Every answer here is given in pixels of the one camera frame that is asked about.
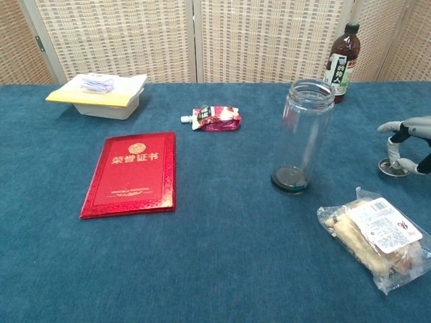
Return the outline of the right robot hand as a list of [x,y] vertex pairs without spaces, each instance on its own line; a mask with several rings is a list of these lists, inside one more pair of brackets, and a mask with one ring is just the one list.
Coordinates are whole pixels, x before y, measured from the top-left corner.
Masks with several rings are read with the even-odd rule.
[[394,132],[394,135],[387,139],[387,153],[390,165],[398,169],[406,169],[414,174],[430,173],[430,155],[425,157],[420,163],[401,157],[399,146],[410,137],[417,137],[425,140],[430,145],[430,116],[412,117],[402,121],[389,121],[377,128],[379,133]]

